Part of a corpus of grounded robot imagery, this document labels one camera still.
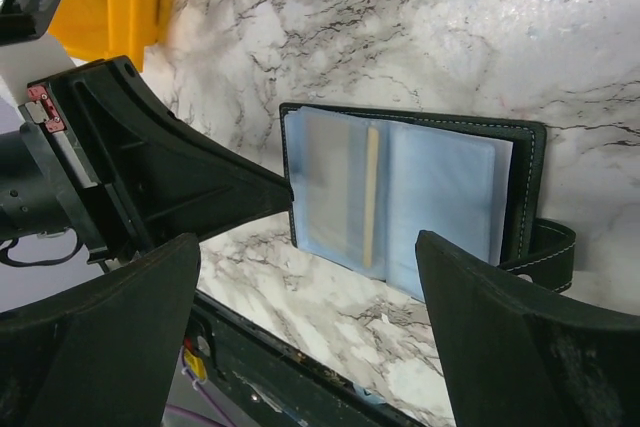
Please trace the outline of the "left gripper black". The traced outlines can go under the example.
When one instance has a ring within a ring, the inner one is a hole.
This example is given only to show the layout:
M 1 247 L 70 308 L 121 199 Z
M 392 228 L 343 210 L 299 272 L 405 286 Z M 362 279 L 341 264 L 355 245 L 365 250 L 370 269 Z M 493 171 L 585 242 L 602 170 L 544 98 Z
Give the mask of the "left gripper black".
M 32 81 L 1 136 L 1 239 L 72 229 L 89 259 L 129 260 L 287 211 L 281 176 L 177 118 L 127 57 Z

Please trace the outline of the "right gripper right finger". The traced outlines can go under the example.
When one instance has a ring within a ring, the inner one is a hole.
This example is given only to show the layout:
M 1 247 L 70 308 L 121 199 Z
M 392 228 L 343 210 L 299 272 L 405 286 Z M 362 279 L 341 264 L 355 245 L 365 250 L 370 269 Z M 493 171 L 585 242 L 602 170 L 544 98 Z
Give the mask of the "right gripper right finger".
M 441 236 L 416 257 L 459 426 L 636 426 L 639 319 L 553 293 Z

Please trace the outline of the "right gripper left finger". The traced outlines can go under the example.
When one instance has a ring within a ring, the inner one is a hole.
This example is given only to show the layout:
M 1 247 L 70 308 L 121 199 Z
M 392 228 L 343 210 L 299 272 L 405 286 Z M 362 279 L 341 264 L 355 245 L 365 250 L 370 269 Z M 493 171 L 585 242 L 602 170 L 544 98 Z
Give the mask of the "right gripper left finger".
M 199 270 L 199 243 L 183 234 L 2 313 L 2 425 L 160 425 Z

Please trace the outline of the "black leather card holder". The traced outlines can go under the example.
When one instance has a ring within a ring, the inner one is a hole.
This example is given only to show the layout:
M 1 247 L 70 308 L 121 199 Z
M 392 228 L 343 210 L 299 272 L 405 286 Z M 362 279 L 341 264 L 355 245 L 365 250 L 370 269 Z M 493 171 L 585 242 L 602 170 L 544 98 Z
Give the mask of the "black leather card holder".
M 293 244 L 422 299 L 415 244 L 432 231 L 555 292 L 573 281 L 575 233 L 537 215 L 547 129 L 536 121 L 302 103 L 280 107 Z M 379 131 L 373 263 L 363 265 L 367 130 Z M 492 139 L 513 143 L 494 181 Z

